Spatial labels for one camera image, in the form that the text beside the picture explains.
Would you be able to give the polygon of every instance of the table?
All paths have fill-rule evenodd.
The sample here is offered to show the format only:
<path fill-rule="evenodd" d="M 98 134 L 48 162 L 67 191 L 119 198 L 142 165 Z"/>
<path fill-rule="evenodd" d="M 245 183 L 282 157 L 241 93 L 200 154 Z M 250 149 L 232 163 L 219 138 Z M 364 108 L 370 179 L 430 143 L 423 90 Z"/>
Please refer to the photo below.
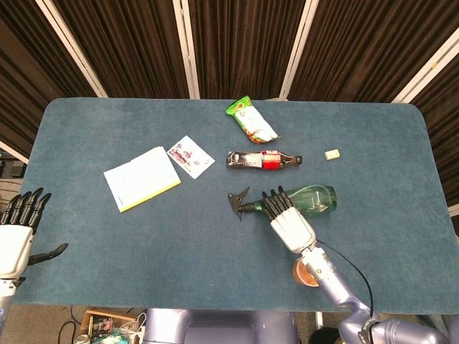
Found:
<path fill-rule="evenodd" d="M 296 258 L 261 214 L 233 213 L 227 194 L 311 183 L 335 187 L 338 208 L 312 218 L 367 276 L 375 310 L 459 312 L 459 249 L 424 120 L 412 105 L 255 101 L 281 135 L 250 142 L 225 114 L 231 100 L 58 99 L 48 105 L 22 191 L 52 198 L 34 253 L 69 247 L 30 267 L 16 302 L 218 310 L 333 310 L 318 288 L 297 285 Z M 119 213 L 103 172 L 185 135 L 215 164 L 197 180 Z M 326 161 L 338 148 L 341 157 Z M 228 151 L 302 155 L 281 171 L 232 170 Z M 355 293 L 360 276 L 326 249 Z"/>

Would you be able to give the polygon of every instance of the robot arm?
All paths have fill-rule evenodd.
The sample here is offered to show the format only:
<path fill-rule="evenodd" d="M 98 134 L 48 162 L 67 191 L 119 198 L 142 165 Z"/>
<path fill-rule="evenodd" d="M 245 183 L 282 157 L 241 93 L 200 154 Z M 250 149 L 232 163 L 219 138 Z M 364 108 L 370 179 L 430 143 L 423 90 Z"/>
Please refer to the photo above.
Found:
<path fill-rule="evenodd" d="M 38 201 L 42 192 L 39 188 L 34 193 L 15 196 L 0 219 L 0 337 L 16 289 L 25 280 L 21 277 L 24 270 L 28 265 L 57 257 L 68 246 L 64 243 L 54 251 L 30 256 L 39 220 L 51 197 L 48 193 Z"/>
<path fill-rule="evenodd" d="M 433 328 L 401 320 L 379 322 L 349 289 L 322 248 L 317 247 L 316 233 L 300 212 L 293 207 L 282 186 L 280 197 L 271 190 L 263 192 L 262 209 L 271 227 L 294 253 L 301 253 L 302 263 L 317 280 L 320 288 L 337 307 L 347 307 L 351 315 L 339 325 L 339 333 L 347 344 L 448 344 L 445 336 Z"/>

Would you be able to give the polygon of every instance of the red label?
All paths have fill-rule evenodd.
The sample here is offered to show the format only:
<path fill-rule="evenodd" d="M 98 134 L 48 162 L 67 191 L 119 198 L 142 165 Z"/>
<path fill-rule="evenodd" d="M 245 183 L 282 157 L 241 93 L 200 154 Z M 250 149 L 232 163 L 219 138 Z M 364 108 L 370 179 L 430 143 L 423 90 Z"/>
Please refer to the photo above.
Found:
<path fill-rule="evenodd" d="M 278 170 L 280 168 L 280 154 L 276 150 L 263 152 L 263 168 L 265 170 Z"/>

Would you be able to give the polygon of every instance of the yellow page edge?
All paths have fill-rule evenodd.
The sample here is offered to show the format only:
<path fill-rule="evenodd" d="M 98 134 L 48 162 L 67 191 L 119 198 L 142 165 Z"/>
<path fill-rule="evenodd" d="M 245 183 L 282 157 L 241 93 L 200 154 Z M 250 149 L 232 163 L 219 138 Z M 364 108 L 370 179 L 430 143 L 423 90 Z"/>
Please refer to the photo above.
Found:
<path fill-rule="evenodd" d="M 147 197 L 143 197 L 142 199 L 139 199 L 137 202 L 134 202 L 128 206 L 124 206 L 123 208 L 120 208 L 120 212 L 122 213 L 123 211 L 126 211 L 130 208 L 133 208 L 134 206 L 139 205 L 140 203 L 143 203 L 144 201 L 147 201 L 149 199 L 152 199 L 154 196 L 158 196 L 159 194 L 162 194 L 165 191 L 168 191 L 170 188 L 173 188 L 174 186 L 177 186 L 181 183 L 181 181 L 177 181 L 176 183 L 173 183 L 171 185 L 166 186 L 165 188 L 162 188 L 161 190 L 152 193 L 151 195 L 148 195 Z"/>

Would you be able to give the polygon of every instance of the orange object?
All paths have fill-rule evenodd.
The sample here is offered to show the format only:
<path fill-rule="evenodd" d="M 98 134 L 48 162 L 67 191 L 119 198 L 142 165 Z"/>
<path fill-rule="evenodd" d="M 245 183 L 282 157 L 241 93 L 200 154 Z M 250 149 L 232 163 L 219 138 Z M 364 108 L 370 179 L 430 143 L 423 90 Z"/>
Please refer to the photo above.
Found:
<path fill-rule="evenodd" d="M 318 287 L 317 281 L 309 272 L 308 268 L 302 263 L 301 258 L 293 264 L 292 274 L 298 284 L 307 285 L 308 287 Z"/>

